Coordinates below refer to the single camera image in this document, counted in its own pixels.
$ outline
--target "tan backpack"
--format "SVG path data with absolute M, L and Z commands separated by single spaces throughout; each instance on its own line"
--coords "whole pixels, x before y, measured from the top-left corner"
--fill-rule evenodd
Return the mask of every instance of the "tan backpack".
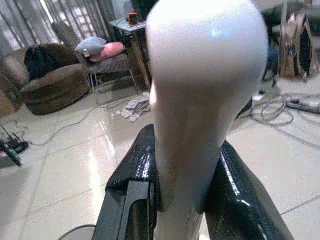
M 289 78 L 310 76 L 315 65 L 311 28 L 307 16 L 293 13 L 282 26 L 279 75 Z

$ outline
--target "gray chair seat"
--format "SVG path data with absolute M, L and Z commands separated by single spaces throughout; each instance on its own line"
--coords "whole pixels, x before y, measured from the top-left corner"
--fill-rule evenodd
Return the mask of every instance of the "gray chair seat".
M 79 61 L 90 74 L 117 73 L 130 70 L 129 59 L 126 54 L 120 54 L 100 62 L 90 62 L 81 56 Z

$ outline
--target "backpack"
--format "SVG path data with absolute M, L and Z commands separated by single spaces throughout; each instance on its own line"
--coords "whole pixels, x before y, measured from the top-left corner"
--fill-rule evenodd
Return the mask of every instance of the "backpack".
M 30 47 L 25 53 L 24 64 L 30 74 L 30 82 L 60 68 L 58 60 L 42 46 Z
M 281 31 L 279 75 L 289 78 L 310 76 L 315 64 L 309 21 L 304 13 L 293 13 Z

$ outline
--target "armchair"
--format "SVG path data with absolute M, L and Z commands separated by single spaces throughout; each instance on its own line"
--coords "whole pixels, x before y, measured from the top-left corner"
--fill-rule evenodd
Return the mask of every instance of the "armchair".
M 41 46 L 63 66 L 41 79 L 29 82 L 29 72 L 24 64 L 27 47 L 7 55 L 0 62 L 0 71 L 17 89 L 20 101 L 35 115 L 54 113 L 89 92 L 86 71 L 73 50 L 56 43 Z

